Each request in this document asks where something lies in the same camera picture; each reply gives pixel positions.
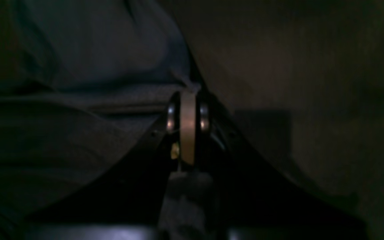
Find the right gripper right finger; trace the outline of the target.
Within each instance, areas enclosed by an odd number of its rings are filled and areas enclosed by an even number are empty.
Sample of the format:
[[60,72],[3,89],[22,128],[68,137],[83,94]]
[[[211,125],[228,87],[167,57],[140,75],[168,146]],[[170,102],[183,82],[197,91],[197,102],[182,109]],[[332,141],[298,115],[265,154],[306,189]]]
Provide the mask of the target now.
[[267,161],[212,94],[197,96],[197,167],[218,195],[220,238],[367,240],[367,225]]

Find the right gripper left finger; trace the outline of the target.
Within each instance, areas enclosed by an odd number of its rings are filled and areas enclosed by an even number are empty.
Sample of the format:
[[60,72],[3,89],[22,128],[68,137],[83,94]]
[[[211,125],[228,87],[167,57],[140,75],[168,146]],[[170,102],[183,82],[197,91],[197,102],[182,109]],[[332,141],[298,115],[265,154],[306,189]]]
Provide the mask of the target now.
[[197,101],[172,96],[163,114],[111,169],[31,214],[23,240],[160,240],[159,212],[178,160],[194,164]]

